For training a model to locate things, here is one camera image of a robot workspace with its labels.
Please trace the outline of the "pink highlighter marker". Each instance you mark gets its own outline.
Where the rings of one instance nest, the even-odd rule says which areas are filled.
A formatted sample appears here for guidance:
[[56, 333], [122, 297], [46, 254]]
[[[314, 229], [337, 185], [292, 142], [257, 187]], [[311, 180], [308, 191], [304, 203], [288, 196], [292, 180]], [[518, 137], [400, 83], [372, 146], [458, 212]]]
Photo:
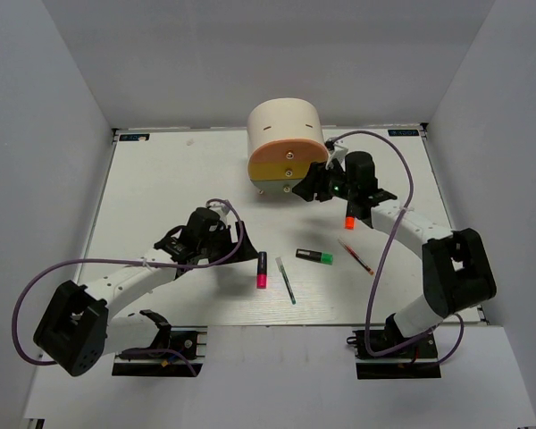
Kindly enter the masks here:
[[257, 258], [256, 287], [264, 290], [267, 287], [267, 253], [260, 251]]

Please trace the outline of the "green pen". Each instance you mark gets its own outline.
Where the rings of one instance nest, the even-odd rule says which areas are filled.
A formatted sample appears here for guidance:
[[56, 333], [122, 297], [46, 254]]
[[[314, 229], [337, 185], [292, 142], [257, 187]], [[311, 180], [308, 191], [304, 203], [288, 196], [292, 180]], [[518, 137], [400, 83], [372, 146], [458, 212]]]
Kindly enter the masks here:
[[282, 261], [282, 259], [280, 257], [276, 257], [275, 262], [276, 262], [276, 265], [277, 265], [277, 267], [278, 267], [278, 269], [279, 269], [279, 271], [281, 273], [281, 276], [282, 276], [282, 279], [284, 281], [285, 287], [286, 287], [287, 292], [289, 294], [291, 304], [296, 305], [297, 304], [296, 297], [295, 297], [294, 292], [292, 290], [291, 283], [289, 281], [289, 277], [288, 277], [288, 274], [286, 272], [286, 269], [285, 269], [285, 266], [283, 264], [283, 261]]

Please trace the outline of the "grey bottom drawer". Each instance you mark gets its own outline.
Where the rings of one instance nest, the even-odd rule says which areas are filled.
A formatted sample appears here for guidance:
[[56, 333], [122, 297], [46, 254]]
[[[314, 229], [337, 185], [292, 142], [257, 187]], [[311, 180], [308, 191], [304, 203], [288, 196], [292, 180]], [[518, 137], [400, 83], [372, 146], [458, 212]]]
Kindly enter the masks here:
[[261, 195], [288, 194], [301, 182], [301, 179], [251, 181]]

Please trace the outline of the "orange highlighter marker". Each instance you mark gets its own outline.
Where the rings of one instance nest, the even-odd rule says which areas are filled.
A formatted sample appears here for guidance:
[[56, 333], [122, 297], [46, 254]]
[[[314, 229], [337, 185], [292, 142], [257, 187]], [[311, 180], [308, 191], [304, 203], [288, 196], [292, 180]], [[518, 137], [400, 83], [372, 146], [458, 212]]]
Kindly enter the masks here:
[[346, 230], [353, 230], [356, 224], [355, 209], [351, 202], [347, 203], [344, 228]]

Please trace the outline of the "green highlighter marker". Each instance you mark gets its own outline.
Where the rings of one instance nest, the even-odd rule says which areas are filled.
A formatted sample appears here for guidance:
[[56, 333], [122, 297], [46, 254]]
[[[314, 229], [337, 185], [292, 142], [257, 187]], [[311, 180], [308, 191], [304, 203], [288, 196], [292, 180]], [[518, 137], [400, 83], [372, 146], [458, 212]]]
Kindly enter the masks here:
[[318, 264], [324, 264], [324, 265], [333, 264], [332, 254], [314, 251], [314, 250], [298, 248], [296, 250], [296, 257], [302, 260], [315, 262]]

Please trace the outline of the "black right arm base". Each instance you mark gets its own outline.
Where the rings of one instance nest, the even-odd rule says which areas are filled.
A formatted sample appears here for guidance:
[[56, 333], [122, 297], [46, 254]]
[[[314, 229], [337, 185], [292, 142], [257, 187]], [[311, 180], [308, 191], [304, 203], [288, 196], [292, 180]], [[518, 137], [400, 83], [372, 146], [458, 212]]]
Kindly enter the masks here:
[[373, 357], [364, 346], [364, 330], [353, 331], [346, 339], [355, 352], [358, 380], [440, 379], [439, 353], [434, 336], [381, 357]]

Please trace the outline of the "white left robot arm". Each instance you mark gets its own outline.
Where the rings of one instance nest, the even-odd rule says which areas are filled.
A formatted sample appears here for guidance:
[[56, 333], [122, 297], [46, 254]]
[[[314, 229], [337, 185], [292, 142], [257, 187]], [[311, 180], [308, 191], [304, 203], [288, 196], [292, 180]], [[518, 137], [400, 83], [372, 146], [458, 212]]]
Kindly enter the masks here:
[[226, 201], [196, 208], [184, 225], [164, 234], [137, 260], [86, 284], [59, 285], [34, 333], [34, 342], [68, 374], [85, 374], [105, 352], [113, 318], [152, 290], [210, 266], [255, 260], [242, 221], [230, 226]]

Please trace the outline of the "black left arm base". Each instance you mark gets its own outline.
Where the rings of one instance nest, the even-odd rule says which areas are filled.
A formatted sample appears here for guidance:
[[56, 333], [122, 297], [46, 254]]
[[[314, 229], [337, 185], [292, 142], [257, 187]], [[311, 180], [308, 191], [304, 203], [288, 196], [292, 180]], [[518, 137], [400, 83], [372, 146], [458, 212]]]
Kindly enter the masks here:
[[112, 320], [106, 350], [114, 353], [112, 375], [192, 378], [205, 362], [207, 329], [175, 327], [153, 310]]

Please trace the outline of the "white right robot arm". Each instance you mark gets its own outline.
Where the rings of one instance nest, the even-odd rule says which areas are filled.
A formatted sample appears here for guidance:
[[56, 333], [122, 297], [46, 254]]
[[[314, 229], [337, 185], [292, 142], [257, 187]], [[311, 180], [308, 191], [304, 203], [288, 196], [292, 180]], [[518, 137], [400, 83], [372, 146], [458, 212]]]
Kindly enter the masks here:
[[389, 243], [398, 241], [422, 262], [421, 295], [386, 319], [378, 349], [369, 333], [364, 336], [370, 356], [406, 356], [418, 339], [450, 315], [496, 296], [480, 234], [471, 228], [442, 227], [400, 203], [396, 195], [379, 187], [370, 154], [356, 151], [343, 164], [313, 163], [292, 191], [305, 201], [347, 201], [356, 219], [387, 233]]

